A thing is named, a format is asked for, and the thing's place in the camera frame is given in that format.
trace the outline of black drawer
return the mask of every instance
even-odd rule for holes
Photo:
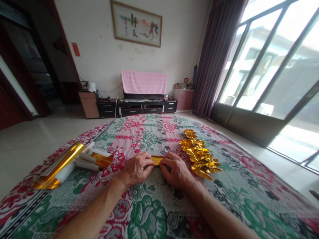
[[[165,112],[176,111],[177,101],[167,101],[165,102]]]
[[[149,114],[149,113],[163,113],[163,106],[162,107],[156,107],[156,108],[147,108],[144,109],[144,113],[145,114]]]
[[[115,109],[98,109],[100,116],[114,116],[115,115]]]
[[[121,115],[138,115],[142,114],[142,109],[135,109],[135,108],[121,108]]]
[[[97,107],[101,110],[115,110],[115,103],[97,103]]]

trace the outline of sliding glass door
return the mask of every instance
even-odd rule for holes
[[[211,117],[297,162],[313,156],[319,150],[318,19],[318,0],[250,0]]]

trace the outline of tiled floor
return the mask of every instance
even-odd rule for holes
[[[223,132],[319,207],[319,201],[309,193],[309,190],[319,192],[318,175],[191,113],[176,113],[175,116],[194,120]],[[1,130],[0,199],[60,146],[110,120],[113,119],[87,120],[81,105],[67,105],[57,106],[54,113],[46,118],[22,122]]]

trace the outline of television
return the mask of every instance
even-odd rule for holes
[[[161,94],[127,94],[123,91],[125,100],[143,100],[143,99],[163,99],[164,95]]]

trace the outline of pink towel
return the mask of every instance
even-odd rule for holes
[[[167,75],[121,70],[123,90],[127,94],[166,93]]]

